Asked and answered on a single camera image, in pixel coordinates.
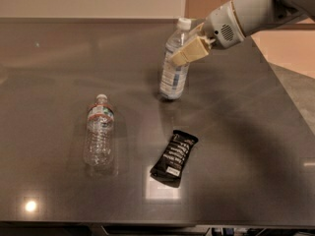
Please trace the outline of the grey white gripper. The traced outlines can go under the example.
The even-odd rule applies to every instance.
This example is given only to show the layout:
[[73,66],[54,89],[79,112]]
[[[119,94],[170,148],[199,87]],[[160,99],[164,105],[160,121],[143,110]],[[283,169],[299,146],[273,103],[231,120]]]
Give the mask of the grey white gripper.
[[228,49],[245,40],[232,1],[213,10],[204,23],[189,31],[188,36],[192,38],[169,57],[171,64],[183,66],[204,58],[211,50],[210,39],[215,49]]

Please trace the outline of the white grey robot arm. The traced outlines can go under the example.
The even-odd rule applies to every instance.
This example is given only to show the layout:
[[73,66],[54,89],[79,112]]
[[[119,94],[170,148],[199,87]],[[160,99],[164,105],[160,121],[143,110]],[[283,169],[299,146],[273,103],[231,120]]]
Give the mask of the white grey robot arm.
[[315,0],[230,0],[192,29],[169,61],[174,66],[186,65],[208,56],[212,49],[228,49],[260,30],[304,15],[315,18]]

